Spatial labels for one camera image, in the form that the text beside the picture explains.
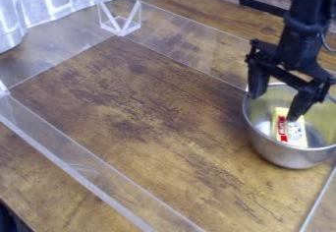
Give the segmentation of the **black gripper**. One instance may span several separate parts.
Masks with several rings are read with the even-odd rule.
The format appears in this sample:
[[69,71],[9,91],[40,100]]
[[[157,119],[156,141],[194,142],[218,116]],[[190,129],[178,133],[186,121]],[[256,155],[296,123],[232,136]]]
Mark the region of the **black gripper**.
[[278,44],[253,39],[245,56],[248,65],[248,94],[257,99],[266,91],[270,78],[298,90],[286,115],[293,122],[336,84],[336,77],[321,68],[317,55],[329,21],[309,21],[285,14],[285,26]]

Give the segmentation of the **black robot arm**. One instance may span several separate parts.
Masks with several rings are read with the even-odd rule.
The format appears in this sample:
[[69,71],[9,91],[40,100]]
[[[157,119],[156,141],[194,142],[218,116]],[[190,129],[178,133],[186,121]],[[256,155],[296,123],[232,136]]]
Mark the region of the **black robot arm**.
[[336,0],[292,0],[284,14],[278,44],[253,39],[245,56],[248,96],[257,99],[276,78],[297,91],[286,119],[294,121],[316,102],[322,102],[336,77],[321,68],[317,55],[325,44]]

